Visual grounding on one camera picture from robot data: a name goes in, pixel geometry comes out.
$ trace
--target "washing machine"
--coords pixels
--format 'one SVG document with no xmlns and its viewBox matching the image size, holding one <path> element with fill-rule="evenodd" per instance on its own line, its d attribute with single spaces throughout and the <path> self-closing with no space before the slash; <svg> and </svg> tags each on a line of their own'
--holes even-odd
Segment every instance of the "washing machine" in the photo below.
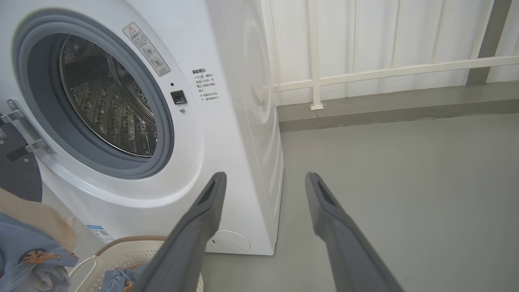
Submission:
<svg viewBox="0 0 519 292">
<path fill-rule="evenodd" d="M 34 153 L 104 242 L 168 235 L 224 171 L 207 251 L 274 254 L 284 160 L 260 0 L 0 6 L 0 112 L 27 141 L 10 160 Z"/>
</svg>

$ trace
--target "laundry basket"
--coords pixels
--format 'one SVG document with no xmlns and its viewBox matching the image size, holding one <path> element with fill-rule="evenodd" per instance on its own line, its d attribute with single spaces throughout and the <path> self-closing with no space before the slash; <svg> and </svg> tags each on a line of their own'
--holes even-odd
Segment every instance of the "laundry basket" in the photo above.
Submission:
<svg viewBox="0 0 519 292">
<path fill-rule="evenodd" d="M 69 277 L 72 278 L 82 266 L 93 262 L 93 267 L 76 292 L 98 292 L 103 284 L 104 272 L 107 270 L 149 263 L 164 240 L 166 240 L 165 236 L 132 236 L 107 244 L 95 255 L 85 259 L 70 271 Z M 198 277 L 196 292 L 203 292 L 202 274 Z"/>
</svg>

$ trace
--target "clothes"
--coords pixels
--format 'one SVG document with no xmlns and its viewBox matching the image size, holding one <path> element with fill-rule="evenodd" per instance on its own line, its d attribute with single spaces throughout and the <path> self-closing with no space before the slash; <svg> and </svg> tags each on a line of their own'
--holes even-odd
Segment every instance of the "clothes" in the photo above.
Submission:
<svg viewBox="0 0 519 292">
<path fill-rule="evenodd" d="M 53 208 L 18 198 L 1 188 L 0 202 L 0 212 L 43 231 L 67 250 L 76 247 L 74 218 L 63 220 Z"/>
<path fill-rule="evenodd" d="M 99 292 L 131 292 L 144 269 L 146 269 L 145 264 L 106 271 Z"/>
<path fill-rule="evenodd" d="M 77 256 L 41 230 L 0 213 L 0 254 L 3 273 L 0 292 L 65 292 L 70 285 L 63 266 L 73 267 Z"/>
</svg>

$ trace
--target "stainless steel drum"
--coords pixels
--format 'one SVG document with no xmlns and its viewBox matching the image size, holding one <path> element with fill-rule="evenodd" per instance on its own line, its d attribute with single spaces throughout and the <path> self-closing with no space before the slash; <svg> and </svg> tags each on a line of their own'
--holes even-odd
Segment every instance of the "stainless steel drum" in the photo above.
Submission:
<svg viewBox="0 0 519 292">
<path fill-rule="evenodd" d="M 130 73 L 110 54 L 68 36 L 59 56 L 68 102 L 85 125 L 116 149 L 151 157 L 157 144 L 153 112 Z"/>
</svg>

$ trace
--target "basket rim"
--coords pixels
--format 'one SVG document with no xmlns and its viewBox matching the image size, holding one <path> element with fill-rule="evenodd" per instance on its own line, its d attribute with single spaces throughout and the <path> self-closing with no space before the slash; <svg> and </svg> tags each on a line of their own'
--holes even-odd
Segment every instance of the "basket rim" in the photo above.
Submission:
<svg viewBox="0 0 519 292">
<path fill-rule="evenodd" d="M 132 241 L 165 241 L 167 236 L 159 236 L 159 235 L 140 235 L 140 236 L 129 236 L 129 237 L 121 237 L 117 240 L 110 242 L 109 244 L 103 246 L 95 256 L 101 256 L 105 251 L 109 250 L 111 247 L 123 243 L 123 242 L 132 242 Z"/>
</svg>

